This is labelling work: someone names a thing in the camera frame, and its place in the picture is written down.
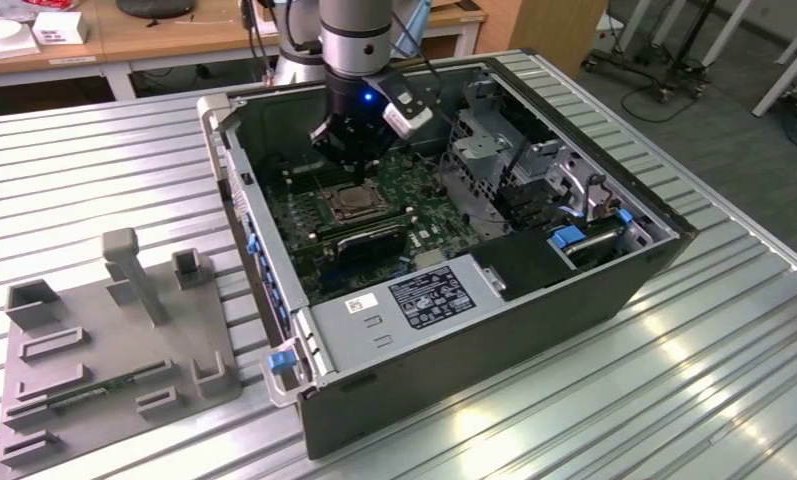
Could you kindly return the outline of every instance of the white box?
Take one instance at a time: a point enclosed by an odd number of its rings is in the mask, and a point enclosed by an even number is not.
[[[38,53],[33,35],[29,33],[29,27],[21,25],[21,31],[9,38],[0,40],[0,59],[32,55]]]
[[[80,12],[40,12],[33,36],[41,45],[73,45],[86,41],[86,24]]]

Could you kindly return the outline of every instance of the white label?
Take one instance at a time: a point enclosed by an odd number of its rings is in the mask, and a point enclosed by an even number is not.
[[[48,60],[50,65],[66,65],[69,63],[89,63],[95,62],[95,57],[69,57],[69,58],[54,58]]]
[[[364,295],[347,300],[344,305],[347,306],[347,311],[349,313],[361,312],[365,308],[371,308],[376,305],[376,297],[372,293],[365,293]]]

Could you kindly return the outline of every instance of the motherboard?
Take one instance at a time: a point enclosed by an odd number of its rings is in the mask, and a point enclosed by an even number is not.
[[[387,154],[361,184],[331,164],[285,169],[268,208],[309,302],[435,265],[479,243],[439,182],[439,158]]]

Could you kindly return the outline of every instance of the floor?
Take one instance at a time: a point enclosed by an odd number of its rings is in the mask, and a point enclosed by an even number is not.
[[[611,12],[628,18],[636,0],[611,0]],[[660,13],[652,2],[642,28],[647,30]],[[696,14],[688,4],[676,21],[666,46],[675,51]],[[723,26],[711,15],[692,49],[703,57]],[[739,209],[797,251],[797,147],[786,139],[775,108],[763,118],[750,114],[783,67],[772,63],[783,47],[739,29],[708,70],[712,85],[700,100],[671,121],[643,122],[620,108],[620,97],[647,83],[642,77],[611,66],[582,72],[578,83],[652,140]],[[660,105],[636,94],[627,105],[639,116],[662,118],[688,102],[674,98]],[[797,137],[795,121],[787,129]]]

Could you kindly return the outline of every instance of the slotted metal table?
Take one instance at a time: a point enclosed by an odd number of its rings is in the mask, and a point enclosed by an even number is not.
[[[797,255],[539,57],[497,58],[702,233],[607,322],[319,461],[261,384],[208,92],[0,117],[0,307],[18,279],[104,278],[95,236],[133,226],[144,265],[211,255],[244,384],[32,478],[797,478]],[[0,313],[0,392],[5,333]]]

